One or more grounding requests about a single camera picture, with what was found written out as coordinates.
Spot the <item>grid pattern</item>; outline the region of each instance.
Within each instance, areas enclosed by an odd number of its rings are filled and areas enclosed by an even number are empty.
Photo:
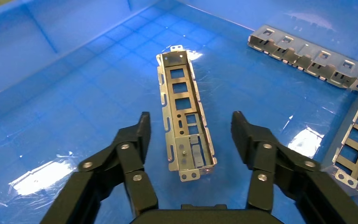
[[[270,128],[284,145],[312,130],[310,138],[321,140],[314,158],[321,160],[355,93],[250,49],[251,32],[161,1],[0,94],[5,107],[0,108],[0,222],[39,222],[65,178],[29,195],[17,195],[8,183],[50,161],[75,166],[107,146],[119,128],[135,124],[142,111],[151,112],[145,167],[161,208],[178,209],[182,203],[245,207],[250,172],[231,140],[235,110]],[[168,171],[155,58],[177,44],[202,54],[193,66],[218,159],[213,175],[189,183]],[[42,181],[59,172],[31,175]],[[278,219],[303,223],[278,188],[274,201]],[[120,185],[104,201],[96,223],[130,221]]]

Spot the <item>metal screw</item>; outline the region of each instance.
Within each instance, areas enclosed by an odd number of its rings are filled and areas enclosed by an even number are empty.
[[[140,181],[142,179],[142,176],[137,174],[132,179],[133,179],[133,181]]]
[[[264,147],[264,148],[272,148],[272,145],[270,145],[270,144],[264,144],[263,147]]]
[[[315,164],[311,161],[305,161],[305,165],[308,167],[315,167]]]
[[[257,176],[257,178],[259,178],[259,180],[261,180],[261,181],[266,181],[266,180],[267,180],[267,176],[264,175],[264,174],[259,174],[259,175]]]
[[[121,146],[121,149],[128,149],[130,146],[128,144],[124,144]]]
[[[89,168],[89,167],[91,167],[92,166],[92,162],[85,162],[84,164],[83,164],[83,168]]]

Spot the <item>blue plastic bin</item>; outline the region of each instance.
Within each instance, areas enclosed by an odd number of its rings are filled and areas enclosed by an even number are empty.
[[[235,110],[321,161],[357,92],[247,46],[268,24],[358,60],[358,0],[13,0],[0,6],[0,223],[38,223],[77,163],[151,112],[145,164],[160,208],[245,207],[250,171],[230,134]],[[180,182],[168,171],[156,55],[196,50],[196,81],[218,159]],[[276,187],[272,214],[304,223]],[[96,223],[129,223],[123,185]]]

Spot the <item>square hole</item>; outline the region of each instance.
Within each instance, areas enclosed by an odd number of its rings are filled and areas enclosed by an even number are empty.
[[[187,92],[186,83],[174,83],[172,84],[172,87],[173,87],[173,93]]]
[[[190,98],[175,99],[176,110],[185,110],[191,108]]]
[[[269,35],[271,35],[272,33],[273,33],[273,31],[272,31],[272,30],[267,29],[266,31],[264,31],[264,33],[263,33],[263,34],[265,34],[265,35],[269,36]]]
[[[185,73],[183,69],[175,69],[171,70],[171,78],[183,78],[185,76]]]
[[[196,125],[189,126],[189,134],[198,134],[198,128]]]
[[[344,63],[342,64],[342,66],[348,68],[348,69],[352,69],[353,63],[348,62],[348,61],[344,61]]]
[[[292,38],[286,36],[286,37],[282,40],[282,42],[290,43],[292,40],[293,40]]]
[[[339,162],[336,162],[335,165],[340,168],[342,171],[346,172],[348,175],[352,174],[352,170],[350,170],[349,168],[347,168],[346,166],[342,165]]]
[[[194,114],[186,115],[186,120],[188,124],[195,124],[197,123],[197,120],[195,119]]]
[[[358,129],[352,128],[351,132],[349,133],[349,138],[358,143]]]
[[[348,145],[342,147],[340,155],[353,163],[358,160],[358,150]]]
[[[330,56],[330,54],[322,51],[320,54],[319,54],[319,58],[321,59],[327,59],[328,57]]]

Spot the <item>blue bin wall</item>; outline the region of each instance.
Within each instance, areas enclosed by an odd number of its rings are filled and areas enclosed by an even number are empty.
[[[0,91],[156,0],[15,0],[0,7]]]
[[[251,30],[268,24],[358,60],[358,0],[179,1]]]

